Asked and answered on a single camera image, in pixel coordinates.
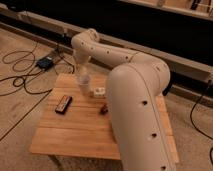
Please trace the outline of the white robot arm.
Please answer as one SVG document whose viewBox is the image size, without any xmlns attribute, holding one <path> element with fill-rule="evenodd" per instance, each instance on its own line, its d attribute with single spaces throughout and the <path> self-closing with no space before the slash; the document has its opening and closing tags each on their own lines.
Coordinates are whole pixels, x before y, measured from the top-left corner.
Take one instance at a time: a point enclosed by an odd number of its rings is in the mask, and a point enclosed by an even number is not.
<svg viewBox="0 0 213 171">
<path fill-rule="evenodd" d="M 102 44 L 94 29 L 75 35 L 71 45 L 78 66 L 94 58 L 112 68 L 106 101 L 124 171 L 177 171 L 156 104 L 170 81 L 167 63 Z"/>
</svg>

